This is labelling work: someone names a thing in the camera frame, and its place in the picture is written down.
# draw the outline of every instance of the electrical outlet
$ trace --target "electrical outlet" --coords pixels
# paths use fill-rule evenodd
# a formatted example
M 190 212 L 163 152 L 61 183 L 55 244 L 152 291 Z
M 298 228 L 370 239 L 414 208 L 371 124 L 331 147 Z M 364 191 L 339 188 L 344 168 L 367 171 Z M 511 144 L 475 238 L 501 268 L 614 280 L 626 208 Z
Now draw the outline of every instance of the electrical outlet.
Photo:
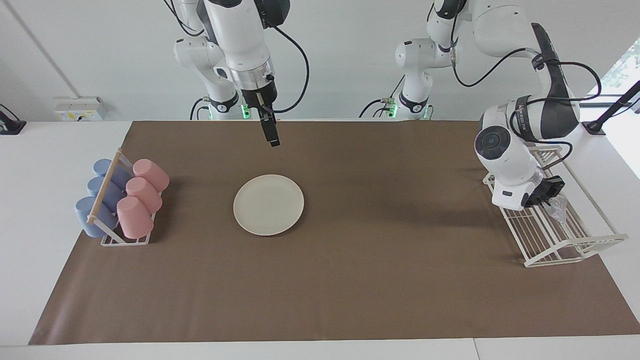
M 55 112 L 62 121 L 103 121 L 107 113 L 97 97 L 56 98 Z
M 54 111 L 61 121 L 75 121 L 71 119 L 71 113 L 69 112 L 70 104 L 58 104 Z

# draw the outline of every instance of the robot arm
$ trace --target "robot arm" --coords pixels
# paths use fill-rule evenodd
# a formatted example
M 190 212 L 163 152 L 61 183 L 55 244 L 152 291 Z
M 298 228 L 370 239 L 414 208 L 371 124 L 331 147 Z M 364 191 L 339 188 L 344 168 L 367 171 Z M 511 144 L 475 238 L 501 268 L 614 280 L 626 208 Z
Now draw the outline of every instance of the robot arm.
M 542 26 L 530 23 L 517 5 L 490 0 L 436 0 L 428 29 L 439 50 L 451 53 L 453 59 L 458 42 L 457 24 L 464 21 L 472 21 L 474 40 L 484 54 L 501 58 L 521 49 L 514 56 L 532 61 L 541 84 L 538 94 L 494 106 L 481 118 L 476 152 L 495 176 L 492 201 L 516 211 L 546 202 L 559 194 L 564 183 L 559 177 L 545 179 L 540 164 L 524 142 L 564 137 L 579 123 L 576 102 L 534 102 L 548 97 L 573 97 L 553 45 Z M 452 41 L 454 22 L 457 24 Z
M 205 83 L 212 113 L 242 117 L 238 87 L 247 106 L 258 110 L 267 141 L 280 145 L 273 111 L 278 92 L 264 30 L 284 22 L 289 0 L 180 0 L 180 7 L 186 24 L 206 36 L 179 40 L 176 58 Z
M 416 38 L 398 45 L 396 63 L 404 71 L 404 86 L 394 99 L 398 104 L 396 116 L 421 119 L 433 86 L 427 70 L 451 66 L 450 57 L 432 39 Z
M 203 24 L 197 14 L 198 0 L 179 0 L 186 26 L 199 32 Z M 219 76 L 214 66 L 224 59 L 220 48 L 205 36 L 176 41 L 173 52 L 176 60 L 193 70 L 204 83 L 209 96 L 209 112 L 216 120 L 237 120 L 246 117 L 233 83 Z
M 280 145 L 273 111 L 278 92 L 271 53 L 264 42 L 264 29 L 284 22 L 289 13 L 289 0 L 203 1 L 209 38 L 225 55 L 225 60 L 215 66 L 216 72 L 233 81 L 247 105 L 258 110 L 264 135 L 271 146 Z

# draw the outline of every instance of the white plate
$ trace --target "white plate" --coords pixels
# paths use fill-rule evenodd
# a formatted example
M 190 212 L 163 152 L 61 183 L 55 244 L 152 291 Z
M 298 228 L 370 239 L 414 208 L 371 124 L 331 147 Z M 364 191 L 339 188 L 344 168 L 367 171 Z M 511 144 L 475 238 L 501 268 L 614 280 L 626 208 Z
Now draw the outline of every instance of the white plate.
M 272 236 L 289 230 L 298 222 L 305 207 L 300 187 L 288 177 L 263 175 L 252 179 L 238 191 L 234 215 L 249 233 Z

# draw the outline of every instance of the white wire rack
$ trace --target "white wire rack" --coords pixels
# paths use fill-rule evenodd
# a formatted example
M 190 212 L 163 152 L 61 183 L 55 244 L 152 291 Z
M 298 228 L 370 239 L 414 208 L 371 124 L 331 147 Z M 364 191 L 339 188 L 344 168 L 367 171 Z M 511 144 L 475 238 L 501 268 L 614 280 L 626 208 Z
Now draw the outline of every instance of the white wire rack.
M 111 178 L 113 177 L 113 173 L 115 172 L 115 169 L 118 165 L 122 165 L 124 169 L 126 169 L 128 172 L 133 174 L 133 164 L 124 156 L 124 154 L 122 154 L 122 149 L 118 149 L 116 151 L 116 154 L 113 156 L 113 160 L 111 161 L 111 166 L 109 166 L 109 169 L 107 170 L 107 173 L 104 176 L 105 180 L 103 181 L 102 186 L 100 187 L 100 191 L 98 192 L 98 196 L 96 196 L 95 202 L 93 203 L 93 208 L 91 210 L 91 213 L 87 217 L 87 224 L 90 224 L 90 225 L 95 224 L 97 227 L 99 227 L 100 229 L 102 229 L 102 231 L 106 233 L 106 235 L 102 237 L 102 241 L 100 242 L 100 244 L 104 247 L 147 245 L 149 244 L 149 239 L 151 238 L 151 234 L 148 234 L 147 236 L 139 239 L 127 239 L 124 235 L 120 236 L 118 233 L 116 233 L 116 231 L 119 232 L 119 228 L 120 228 L 119 221 L 116 224 L 116 229 L 111 230 L 107 225 L 104 224 L 104 222 L 102 222 L 98 218 L 97 214 L 100 209 L 100 204 L 102 203 L 102 200 L 106 194 L 107 185 L 111 181 Z M 151 220 L 154 222 L 156 221 L 156 213 L 151 215 Z
M 559 146 L 537 146 L 529 149 L 543 166 L 561 158 Z M 553 176 L 550 170 L 547 170 L 545 175 Z M 488 174 L 483 180 L 492 193 L 494 181 L 492 174 Z M 581 185 L 580 187 L 607 225 L 612 228 L 600 207 Z M 500 208 L 500 211 L 522 252 L 525 259 L 524 266 L 527 268 L 577 263 L 629 239 L 626 234 L 588 236 L 570 202 L 566 210 L 565 223 L 553 219 L 540 206 L 525 208 L 523 211 Z

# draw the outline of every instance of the green foliage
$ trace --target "green foliage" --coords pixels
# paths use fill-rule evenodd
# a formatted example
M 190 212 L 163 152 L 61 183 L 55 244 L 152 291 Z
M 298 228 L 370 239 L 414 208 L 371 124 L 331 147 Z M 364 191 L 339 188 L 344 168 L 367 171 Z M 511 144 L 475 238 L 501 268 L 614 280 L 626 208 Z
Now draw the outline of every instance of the green foliage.
M 629 78 L 629 75 L 625 73 L 629 67 L 635 69 L 640 68 L 640 38 L 634 42 L 629 50 L 613 65 L 613 68 L 602 79 L 604 86 L 611 86 L 617 88 L 621 86 L 624 80 Z

